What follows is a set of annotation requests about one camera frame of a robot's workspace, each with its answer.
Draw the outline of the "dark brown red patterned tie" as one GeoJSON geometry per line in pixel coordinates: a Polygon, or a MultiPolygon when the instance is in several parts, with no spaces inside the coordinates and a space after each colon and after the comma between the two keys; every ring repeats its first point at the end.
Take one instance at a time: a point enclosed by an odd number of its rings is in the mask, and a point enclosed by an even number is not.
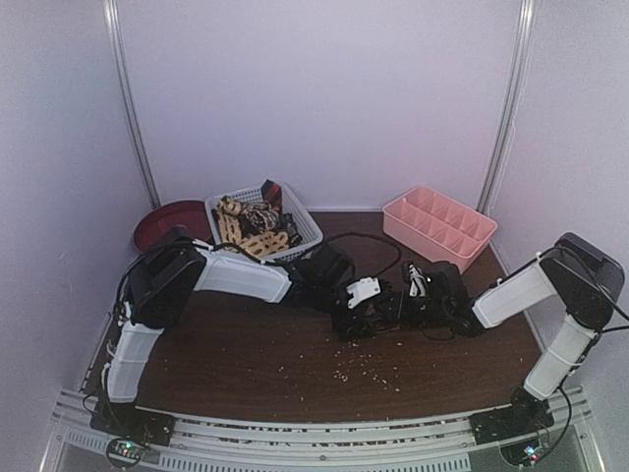
{"type": "Polygon", "coordinates": [[[367,307],[363,312],[363,334],[374,336],[394,330],[396,325],[385,314],[374,307],[367,307]]]}

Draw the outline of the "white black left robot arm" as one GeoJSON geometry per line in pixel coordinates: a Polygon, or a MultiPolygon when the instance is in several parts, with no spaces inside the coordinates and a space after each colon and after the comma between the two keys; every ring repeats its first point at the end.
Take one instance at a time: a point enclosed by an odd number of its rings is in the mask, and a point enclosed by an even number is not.
{"type": "Polygon", "coordinates": [[[358,278],[352,259],[330,239],[283,261],[224,242],[210,245],[183,228],[168,231],[127,269],[117,288],[114,315],[120,337],[101,373],[108,402],[104,422],[121,437],[134,435],[141,414],[139,382],[151,351],[181,319],[191,296],[200,291],[255,298],[270,304],[307,306],[329,314],[344,335],[358,335],[358,313],[390,288],[380,274],[358,278]]]}

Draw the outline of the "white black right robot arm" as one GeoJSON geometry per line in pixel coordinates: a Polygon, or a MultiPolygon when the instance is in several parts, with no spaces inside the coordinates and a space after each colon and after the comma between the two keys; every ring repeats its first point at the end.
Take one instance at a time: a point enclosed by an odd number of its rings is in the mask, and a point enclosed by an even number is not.
{"type": "Polygon", "coordinates": [[[408,265],[407,272],[409,289],[400,312],[406,326],[446,327],[456,335],[476,337],[546,299],[562,302],[564,320],[523,380],[524,397],[504,412],[504,426],[517,435],[539,421],[540,402],[580,367],[618,313],[625,284],[618,261],[572,232],[477,297],[469,295],[453,263],[437,262],[424,270],[408,265]]]}

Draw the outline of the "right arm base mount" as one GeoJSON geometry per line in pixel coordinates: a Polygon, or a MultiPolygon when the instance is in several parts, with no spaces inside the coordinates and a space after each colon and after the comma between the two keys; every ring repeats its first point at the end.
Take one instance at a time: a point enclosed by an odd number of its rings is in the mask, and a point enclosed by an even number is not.
{"type": "Polygon", "coordinates": [[[475,413],[469,417],[476,445],[499,443],[502,458],[510,465],[524,468],[535,465],[543,456],[541,431],[554,425],[548,400],[539,400],[521,386],[507,406],[475,413]]]}

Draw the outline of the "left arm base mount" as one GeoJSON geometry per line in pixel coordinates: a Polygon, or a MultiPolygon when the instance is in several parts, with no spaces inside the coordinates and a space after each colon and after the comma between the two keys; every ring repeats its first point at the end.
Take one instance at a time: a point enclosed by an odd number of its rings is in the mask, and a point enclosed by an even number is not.
{"type": "Polygon", "coordinates": [[[141,409],[135,402],[113,403],[103,391],[89,413],[90,427],[110,436],[106,460],[122,471],[139,466],[157,446],[168,446],[176,423],[173,415],[141,409]]]}

